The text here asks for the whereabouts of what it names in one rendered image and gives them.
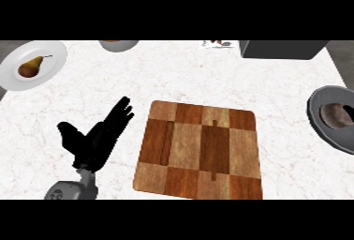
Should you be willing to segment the brown checkered wooden cutting board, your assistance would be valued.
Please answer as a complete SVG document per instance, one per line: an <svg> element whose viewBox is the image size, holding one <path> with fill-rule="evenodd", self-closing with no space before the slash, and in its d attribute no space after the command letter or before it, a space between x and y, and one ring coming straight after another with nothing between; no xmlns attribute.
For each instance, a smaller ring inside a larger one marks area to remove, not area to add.
<svg viewBox="0 0 354 240"><path fill-rule="evenodd" d="M188 199L259 199L255 114L153 101L132 188Z"/></svg>

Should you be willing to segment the grey cup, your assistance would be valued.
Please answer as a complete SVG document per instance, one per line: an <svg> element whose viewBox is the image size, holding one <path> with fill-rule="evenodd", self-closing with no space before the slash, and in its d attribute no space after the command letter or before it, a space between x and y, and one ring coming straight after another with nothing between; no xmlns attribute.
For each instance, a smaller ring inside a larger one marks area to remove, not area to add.
<svg viewBox="0 0 354 240"><path fill-rule="evenodd" d="M137 40L100 40L98 41L101 48L111 53L120 53L128 51L137 45L137 43L138 43Z"/></svg>

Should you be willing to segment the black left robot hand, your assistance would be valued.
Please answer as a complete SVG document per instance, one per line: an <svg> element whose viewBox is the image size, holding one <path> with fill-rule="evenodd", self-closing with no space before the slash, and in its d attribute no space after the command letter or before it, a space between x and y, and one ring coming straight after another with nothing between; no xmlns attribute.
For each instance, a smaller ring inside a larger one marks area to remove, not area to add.
<svg viewBox="0 0 354 240"><path fill-rule="evenodd" d="M94 173L108 159L116 141L134 116L129 98L122 97L106 118L98 121L86 134L73 125L60 122L55 127L61 138L61 147L73 154L73 168Z"/></svg>

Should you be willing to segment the dark grey box appliance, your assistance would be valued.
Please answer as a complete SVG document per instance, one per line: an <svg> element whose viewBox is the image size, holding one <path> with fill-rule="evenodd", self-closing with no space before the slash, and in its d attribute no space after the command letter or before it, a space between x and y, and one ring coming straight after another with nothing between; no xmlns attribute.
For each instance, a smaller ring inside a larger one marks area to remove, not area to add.
<svg viewBox="0 0 354 240"><path fill-rule="evenodd" d="M309 60L327 43L327 40L240 40L238 51L243 58Z"/></svg>

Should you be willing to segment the brown pear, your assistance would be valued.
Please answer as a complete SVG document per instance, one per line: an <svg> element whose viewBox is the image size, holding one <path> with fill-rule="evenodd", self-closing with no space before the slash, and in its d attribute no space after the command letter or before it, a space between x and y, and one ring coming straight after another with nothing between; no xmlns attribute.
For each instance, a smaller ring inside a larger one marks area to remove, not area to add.
<svg viewBox="0 0 354 240"><path fill-rule="evenodd" d="M38 74L44 58L47 58L47 56L36 56L32 60L29 60L19 66L17 74L23 78L32 78Z"/></svg>

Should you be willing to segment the white round plate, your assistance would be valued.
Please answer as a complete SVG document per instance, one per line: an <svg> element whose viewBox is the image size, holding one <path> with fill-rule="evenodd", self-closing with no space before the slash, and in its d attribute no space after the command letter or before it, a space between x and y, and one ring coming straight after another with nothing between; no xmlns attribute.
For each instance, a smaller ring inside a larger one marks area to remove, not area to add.
<svg viewBox="0 0 354 240"><path fill-rule="evenodd" d="M60 71L66 48L57 40L0 40L0 87L23 91Z"/></svg>

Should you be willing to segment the small white printed packet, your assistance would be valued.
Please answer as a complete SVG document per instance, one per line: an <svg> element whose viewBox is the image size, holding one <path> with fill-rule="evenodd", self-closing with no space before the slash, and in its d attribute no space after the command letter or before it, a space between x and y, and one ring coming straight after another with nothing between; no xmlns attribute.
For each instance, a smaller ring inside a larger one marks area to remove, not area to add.
<svg viewBox="0 0 354 240"><path fill-rule="evenodd" d="M234 48L235 47L235 40L201 40L198 42L198 48L200 49L225 49L225 48Z"/></svg>

